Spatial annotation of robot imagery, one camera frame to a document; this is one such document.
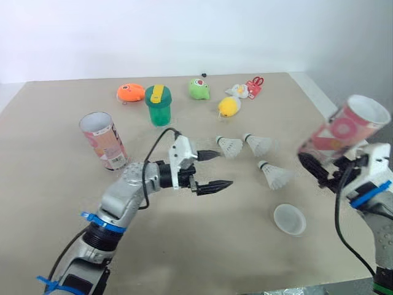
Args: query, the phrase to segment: orange plush toy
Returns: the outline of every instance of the orange plush toy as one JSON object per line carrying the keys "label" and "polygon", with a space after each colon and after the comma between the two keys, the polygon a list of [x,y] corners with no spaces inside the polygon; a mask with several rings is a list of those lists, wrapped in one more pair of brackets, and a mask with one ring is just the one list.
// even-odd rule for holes
{"label": "orange plush toy", "polygon": [[145,98],[145,90],[138,84],[123,84],[117,89],[117,99],[123,104]]}

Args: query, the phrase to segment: white bowl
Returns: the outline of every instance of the white bowl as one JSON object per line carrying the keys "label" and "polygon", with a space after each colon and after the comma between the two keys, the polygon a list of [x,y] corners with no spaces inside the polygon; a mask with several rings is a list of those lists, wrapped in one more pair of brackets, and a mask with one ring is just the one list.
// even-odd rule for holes
{"label": "white bowl", "polygon": [[301,235],[306,229],[306,218],[295,206],[278,205],[273,218],[278,228],[289,235]]}

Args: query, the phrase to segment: green cup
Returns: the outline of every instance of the green cup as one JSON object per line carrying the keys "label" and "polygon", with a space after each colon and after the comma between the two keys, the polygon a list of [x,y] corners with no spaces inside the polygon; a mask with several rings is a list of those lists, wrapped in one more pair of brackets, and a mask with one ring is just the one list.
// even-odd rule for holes
{"label": "green cup", "polygon": [[171,121],[172,96],[168,87],[154,85],[146,89],[145,102],[149,107],[150,119],[155,126],[165,126]]}

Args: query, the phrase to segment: red scissors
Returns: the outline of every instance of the red scissors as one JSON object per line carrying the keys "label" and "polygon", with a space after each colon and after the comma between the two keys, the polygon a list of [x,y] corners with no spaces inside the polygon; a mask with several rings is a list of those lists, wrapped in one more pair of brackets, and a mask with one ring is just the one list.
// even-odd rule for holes
{"label": "red scissors", "polygon": [[252,83],[254,83],[254,84],[258,85],[258,86],[261,86],[264,81],[265,81],[264,78],[257,76],[255,78],[253,78]]}
{"label": "red scissors", "polygon": [[248,97],[253,100],[258,93],[261,91],[261,85],[264,82],[264,78],[262,77],[255,77],[252,81],[247,81],[246,85],[248,87]]}

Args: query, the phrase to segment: yellow duck toy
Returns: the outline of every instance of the yellow duck toy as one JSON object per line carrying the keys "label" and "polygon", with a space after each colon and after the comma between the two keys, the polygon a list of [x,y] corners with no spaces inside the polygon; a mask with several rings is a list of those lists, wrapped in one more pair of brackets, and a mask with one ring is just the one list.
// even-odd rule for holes
{"label": "yellow duck toy", "polygon": [[219,103],[220,116],[231,117],[235,115],[241,107],[240,99],[236,96],[225,97]]}
{"label": "yellow duck toy", "polygon": [[245,84],[235,84],[231,89],[225,91],[225,93],[231,96],[225,97],[219,103],[219,112],[220,116],[231,117],[240,110],[240,98],[247,98],[248,88]]}

